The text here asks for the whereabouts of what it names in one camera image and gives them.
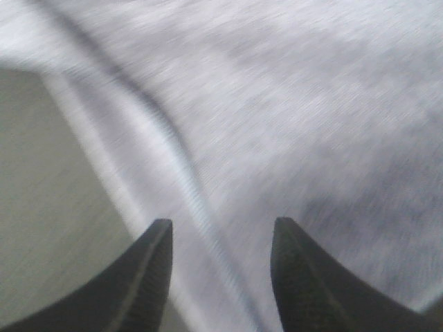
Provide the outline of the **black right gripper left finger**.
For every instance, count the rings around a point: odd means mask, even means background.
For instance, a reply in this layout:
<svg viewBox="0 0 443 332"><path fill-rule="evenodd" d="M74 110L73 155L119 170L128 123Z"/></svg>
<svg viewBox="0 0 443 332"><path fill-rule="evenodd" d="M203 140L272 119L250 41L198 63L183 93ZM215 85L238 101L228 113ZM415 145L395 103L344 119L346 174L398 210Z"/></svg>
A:
<svg viewBox="0 0 443 332"><path fill-rule="evenodd" d="M172 273L172 222L155 220L85 285L4 331L158 331Z"/></svg>

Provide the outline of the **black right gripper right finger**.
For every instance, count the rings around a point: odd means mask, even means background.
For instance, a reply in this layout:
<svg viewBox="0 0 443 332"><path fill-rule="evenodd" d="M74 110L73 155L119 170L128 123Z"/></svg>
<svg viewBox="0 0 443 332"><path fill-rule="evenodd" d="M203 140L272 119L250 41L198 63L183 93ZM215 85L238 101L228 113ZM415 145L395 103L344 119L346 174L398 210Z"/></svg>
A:
<svg viewBox="0 0 443 332"><path fill-rule="evenodd" d="M293 219L275 220L271 282L284 331L441 331L323 250Z"/></svg>

